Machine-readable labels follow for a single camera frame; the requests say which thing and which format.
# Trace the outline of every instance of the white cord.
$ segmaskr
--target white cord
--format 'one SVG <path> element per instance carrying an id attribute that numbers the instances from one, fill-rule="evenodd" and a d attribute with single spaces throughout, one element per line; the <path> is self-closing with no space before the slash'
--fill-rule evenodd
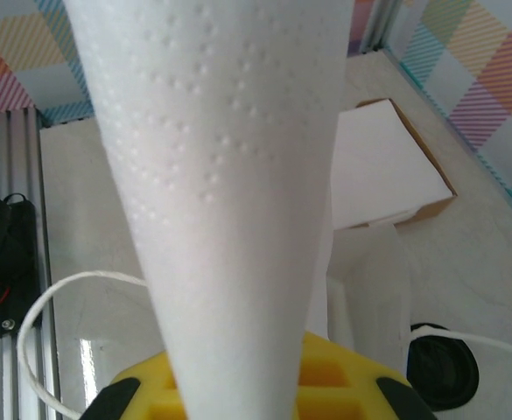
<path id="1" fill-rule="evenodd" d="M 426 337 L 429 335 L 436 335 L 438 337 L 445 337 L 448 339 L 456 339 L 456 340 L 467 340 L 475 343 L 486 344 L 488 346 L 500 348 L 505 352 L 512 353 L 512 345 L 509 343 L 504 343 L 497 339 L 488 339 L 487 337 L 480 337 L 479 335 L 466 334 L 464 332 L 455 332 L 455 331 L 447 331 L 442 330 L 440 328 L 433 328 L 428 325 L 423 325 L 419 327 L 417 330 L 411 332 L 411 341 L 420 339 L 421 337 Z"/>
<path id="2" fill-rule="evenodd" d="M 42 386 L 42 384 L 39 382 L 39 379 L 32 372 L 32 368 L 30 367 L 30 363 L 28 361 L 28 355 L 26 354 L 26 337 L 32 329 L 32 325 L 34 324 L 34 321 L 38 315 L 43 311 L 46 304 L 58 290 L 67 286 L 71 282 L 87 277 L 105 277 L 114 280 L 120 280 L 126 283 L 146 286 L 144 280 L 141 280 L 140 278 L 128 276 L 127 274 L 117 273 L 114 271 L 85 271 L 73 276 L 66 277 L 62 280 L 59 280 L 56 284 L 50 286 L 40 297 L 38 297 L 28 313 L 26 313 L 25 320 L 22 322 L 20 331 L 18 332 L 17 357 L 18 364 L 20 366 L 20 372 L 23 376 L 26 377 L 30 383 L 30 386 L 40 400 L 42 400 L 46 405 L 56 410 L 63 416 L 73 420 L 79 420 L 79 418 L 81 418 L 81 413 L 78 413 L 73 409 L 69 409 L 54 395 L 50 394 L 50 392 Z"/>
<path id="3" fill-rule="evenodd" d="M 42 400 L 46 405 L 56 410 L 63 416 L 71 418 L 72 420 L 79 420 L 79 418 L 81 417 L 81 413 L 78 413 L 73 409 L 69 409 L 60 400 L 58 400 L 55 397 L 55 395 L 52 395 L 47 389 L 45 389 L 42 386 L 42 384 L 39 382 L 39 379 L 32 372 L 32 368 L 30 367 L 28 355 L 26 354 L 25 343 L 26 337 L 28 336 L 28 332 L 32 329 L 34 321 L 36 320 L 38 315 L 43 311 L 44 307 L 51 300 L 53 295 L 60 289 L 70 284 L 71 282 L 88 277 L 111 278 L 113 280 L 120 280 L 122 282 L 136 284 L 143 287 L 146 286 L 146 282 L 140 278 L 114 271 L 85 271 L 79 274 L 66 277 L 62 280 L 59 280 L 56 284 L 50 286 L 40 297 L 38 297 L 38 299 L 36 300 L 36 302 L 34 302 L 28 313 L 26 313 L 25 320 L 22 322 L 22 325 L 20 326 L 20 331 L 18 332 L 17 357 L 22 375 L 26 377 L 26 379 L 30 383 L 30 386 L 32 387 L 32 389 L 34 390 L 34 392 L 36 393 L 40 400 Z M 422 326 L 417 330 L 411 332 L 411 341 L 429 335 L 446 337 L 448 339 L 473 341 L 481 344 L 486 344 L 488 346 L 497 347 L 500 348 L 501 350 L 512 353 L 512 345 L 508 343 L 503 343 L 502 341 L 496 339 L 488 339 L 486 337 L 466 334 L 463 332 L 441 330 L 438 328 L 432 328 L 427 325 Z"/>

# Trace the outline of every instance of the white paper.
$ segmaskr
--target white paper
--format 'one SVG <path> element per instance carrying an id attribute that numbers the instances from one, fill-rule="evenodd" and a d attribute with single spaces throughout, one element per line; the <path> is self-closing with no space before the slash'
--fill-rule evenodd
<path id="1" fill-rule="evenodd" d="M 388 100 L 340 114 L 331 183 L 336 229 L 452 197 Z"/>
<path id="2" fill-rule="evenodd" d="M 188 418 L 291 418 L 351 2 L 66 6 Z"/>

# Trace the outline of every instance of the colorful checkered pattern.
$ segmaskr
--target colorful checkered pattern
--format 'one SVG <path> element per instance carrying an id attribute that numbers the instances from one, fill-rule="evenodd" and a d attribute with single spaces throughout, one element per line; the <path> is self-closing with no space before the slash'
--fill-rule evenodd
<path id="1" fill-rule="evenodd" d="M 512 196 L 512 2 L 405 1 L 388 42 Z"/>
<path id="2" fill-rule="evenodd" d="M 47 124 L 94 113 L 62 0 L 0 0 L 0 111 L 24 107 Z"/>

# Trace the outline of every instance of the paper towel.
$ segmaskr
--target paper towel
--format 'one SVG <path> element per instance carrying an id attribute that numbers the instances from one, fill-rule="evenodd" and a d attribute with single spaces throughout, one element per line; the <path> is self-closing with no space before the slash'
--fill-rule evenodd
<path id="1" fill-rule="evenodd" d="M 290 418 L 350 2 L 66 4 L 189 418 Z"/>

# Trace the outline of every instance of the cardboard box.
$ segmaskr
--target cardboard box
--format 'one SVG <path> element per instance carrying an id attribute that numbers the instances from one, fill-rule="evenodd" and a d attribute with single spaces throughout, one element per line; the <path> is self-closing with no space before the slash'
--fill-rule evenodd
<path id="1" fill-rule="evenodd" d="M 419 134 L 417 129 L 413 126 L 413 124 L 411 123 L 409 118 L 407 116 L 405 116 L 403 111 L 397 106 L 397 104 L 394 102 L 394 100 L 392 100 L 391 98 L 381 98 L 381 99 L 372 99 L 369 101 L 362 101 L 362 102 L 359 102 L 359 104 L 357 105 L 357 108 L 365 107 L 367 105 L 370 105 L 371 103 L 384 101 L 385 99 L 388 99 L 391 102 L 392 106 L 394 107 L 394 109 L 397 112 L 397 115 L 399 116 L 399 119 L 402 121 L 403 126 L 409 131 L 409 133 L 411 134 L 411 136 L 413 137 L 413 139 L 415 140 L 417 145 L 423 151 L 424 155 L 427 157 L 427 159 L 429 159 L 429 162 L 431 162 L 431 165 L 435 167 L 435 169 L 440 174 L 440 177 L 445 181 L 445 184 L 448 187 L 448 189 L 452 192 L 452 197 L 450 197 L 448 199 L 442 199 L 439 201 L 435 201 L 433 203 L 422 206 L 415 213 L 415 215 L 411 216 L 407 220 L 399 221 L 398 223 L 396 223 L 396 225 L 402 225 L 402 224 L 412 223 L 414 221 L 422 221 L 424 219 L 430 219 L 431 217 L 435 217 L 435 216 L 439 215 L 445 208 L 447 208 L 450 205 L 450 203 L 456 197 L 458 197 L 458 193 L 456 192 L 454 186 L 450 182 L 450 179 L 446 176 L 445 171 L 442 168 L 442 165 L 440 164 L 440 162 L 432 154 L 432 151 L 426 145 L 426 143 L 424 142 L 423 138 L 421 137 L 421 135 Z"/>
<path id="2" fill-rule="evenodd" d="M 457 196 L 442 166 L 391 99 L 340 115 L 333 154 L 333 226 L 357 228 L 434 217 Z"/>

